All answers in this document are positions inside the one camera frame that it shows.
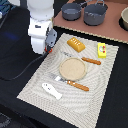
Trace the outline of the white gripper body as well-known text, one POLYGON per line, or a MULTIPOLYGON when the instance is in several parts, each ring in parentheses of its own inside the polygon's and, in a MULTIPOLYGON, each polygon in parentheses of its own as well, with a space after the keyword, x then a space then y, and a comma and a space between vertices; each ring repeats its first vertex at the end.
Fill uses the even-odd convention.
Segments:
POLYGON ((46 50, 52 48, 57 38, 57 32, 53 29, 51 20, 30 19, 28 35, 31 37, 33 51, 38 54, 43 54, 46 50))

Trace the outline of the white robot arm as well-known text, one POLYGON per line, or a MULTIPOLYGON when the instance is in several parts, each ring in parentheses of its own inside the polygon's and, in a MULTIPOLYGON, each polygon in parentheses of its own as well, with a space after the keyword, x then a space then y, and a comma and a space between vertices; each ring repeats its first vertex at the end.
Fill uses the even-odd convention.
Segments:
POLYGON ((55 44, 57 32, 53 29, 53 4, 54 0, 20 0, 20 6, 30 12, 28 35, 35 53, 43 54, 55 44))

